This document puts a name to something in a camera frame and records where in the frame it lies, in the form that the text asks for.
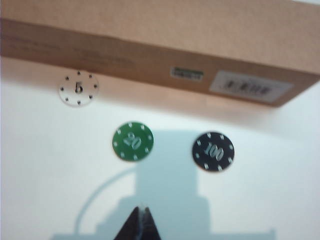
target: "white background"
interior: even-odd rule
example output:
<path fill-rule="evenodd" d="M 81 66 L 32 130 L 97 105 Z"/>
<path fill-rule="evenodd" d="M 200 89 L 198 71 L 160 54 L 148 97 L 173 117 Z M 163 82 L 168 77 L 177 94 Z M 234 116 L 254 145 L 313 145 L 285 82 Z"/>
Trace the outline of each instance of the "white background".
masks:
<path fill-rule="evenodd" d="M 264 240 L 271 231 L 278 240 L 319 239 L 320 83 L 273 108 L 95 75 L 98 97 L 70 107 L 58 86 L 74 71 L 1 59 L 1 239 L 81 239 L 73 233 L 83 205 L 129 169 L 93 198 L 82 236 L 113 239 L 133 207 L 144 205 L 166 240 L 204 232 Z M 128 121 L 154 134 L 139 163 L 112 149 L 115 130 Z M 234 144 L 224 172 L 192 160 L 194 140 L 207 131 Z M 105 222 L 104 238 L 93 235 Z"/>

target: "green poker chip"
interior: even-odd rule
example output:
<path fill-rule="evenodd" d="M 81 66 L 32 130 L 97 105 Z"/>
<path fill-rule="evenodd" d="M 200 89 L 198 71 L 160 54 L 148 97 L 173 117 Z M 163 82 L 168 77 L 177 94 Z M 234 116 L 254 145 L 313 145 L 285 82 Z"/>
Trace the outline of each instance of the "green poker chip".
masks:
<path fill-rule="evenodd" d="M 154 136 L 151 130 L 140 122 L 128 122 L 119 127 L 112 139 L 114 152 L 126 161 L 139 161 L 152 150 Z"/>

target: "number 20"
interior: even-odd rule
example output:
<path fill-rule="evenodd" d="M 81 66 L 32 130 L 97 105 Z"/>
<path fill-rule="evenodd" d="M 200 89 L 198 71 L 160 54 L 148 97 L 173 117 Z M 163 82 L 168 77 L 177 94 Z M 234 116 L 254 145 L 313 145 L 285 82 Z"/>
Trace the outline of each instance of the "number 20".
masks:
<path fill-rule="evenodd" d="M 132 149 L 136 150 L 140 147 L 142 141 L 140 137 L 136 137 L 133 132 L 128 133 L 128 137 L 123 140 L 125 144 L 131 146 Z"/>

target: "printed number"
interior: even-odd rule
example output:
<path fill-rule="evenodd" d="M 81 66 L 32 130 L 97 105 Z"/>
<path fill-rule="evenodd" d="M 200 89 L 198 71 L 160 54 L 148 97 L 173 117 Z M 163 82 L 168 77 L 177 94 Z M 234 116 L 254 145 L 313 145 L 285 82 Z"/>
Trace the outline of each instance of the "printed number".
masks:
<path fill-rule="evenodd" d="M 82 93 L 83 91 L 84 91 L 84 88 L 81 86 L 81 84 L 82 84 L 82 82 L 80 82 L 80 81 L 77 81 L 76 83 L 75 83 L 75 92 L 77 93 L 77 94 L 80 94 L 80 93 Z"/>
<path fill-rule="evenodd" d="M 141 138 L 138 136 L 136 137 L 133 132 L 129 132 L 128 137 L 125 138 L 123 142 L 128 146 L 131 146 L 133 150 L 138 149 L 142 143 Z"/>
<path fill-rule="evenodd" d="M 208 156 L 210 155 L 211 158 L 215 157 L 217 161 L 220 161 L 224 156 L 224 150 L 221 147 L 218 148 L 217 145 L 212 145 L 211 142 L 208 143 L 208 147 L 204 150 L 204 153 Z"/>

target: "brown cardboard box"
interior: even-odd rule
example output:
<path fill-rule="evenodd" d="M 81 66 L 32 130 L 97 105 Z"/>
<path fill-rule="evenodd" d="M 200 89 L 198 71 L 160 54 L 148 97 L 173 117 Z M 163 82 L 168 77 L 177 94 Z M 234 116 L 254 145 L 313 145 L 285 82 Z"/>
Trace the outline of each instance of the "brown cardboard box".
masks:
<path fill-rule="evenodd" d="M 2 0 L 1 55 L 280 106 L 320 79 L 320 6 Z"/>

